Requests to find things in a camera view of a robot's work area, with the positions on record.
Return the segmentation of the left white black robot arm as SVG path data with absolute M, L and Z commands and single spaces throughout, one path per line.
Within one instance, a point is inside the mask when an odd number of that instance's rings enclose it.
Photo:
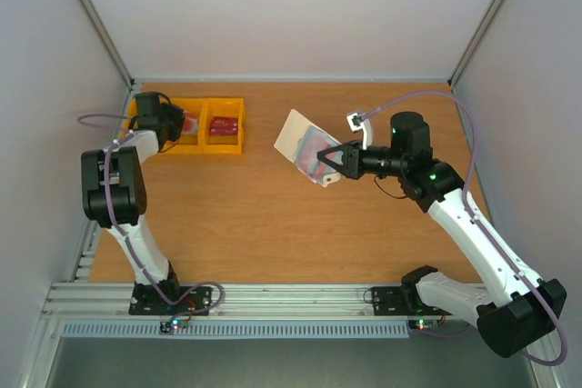
M 161 313 L 174 313 L 184 293 L 149 229 L 141 164 L 177 142 L 186 116 L 160 92 L 136 95 L 135 105 L 124 137 L 81 154 L 83 209 L 87 219 L 118 241 L 134 270 L 137 290 L 150 293 Z

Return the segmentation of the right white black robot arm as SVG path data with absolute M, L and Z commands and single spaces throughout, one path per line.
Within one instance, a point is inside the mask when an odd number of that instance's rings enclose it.
M 561 350 L 551 363 L 562 363 L 567 341 L 559 316 L 567 298 L 565 287 L 557 279 L 544 280 L 522 261 L 482 214 L 468 181 L 434 158 L 423 116 L 393 115 L 388 146 L 372 145 L 371 125 L 363 114 L 350 114 L 347 120 L 353 131 L 362 132 L 362 140 L 321 149 L 318 160 L 348 179 L 394 176 L 405 197 L 447 232 L 485 286 L 479 290 L 462 284 L 426 265 L 402 279 L 406 309 L 443 310 L 477 328 L 486 345 L 505 358 L 557 332 Z

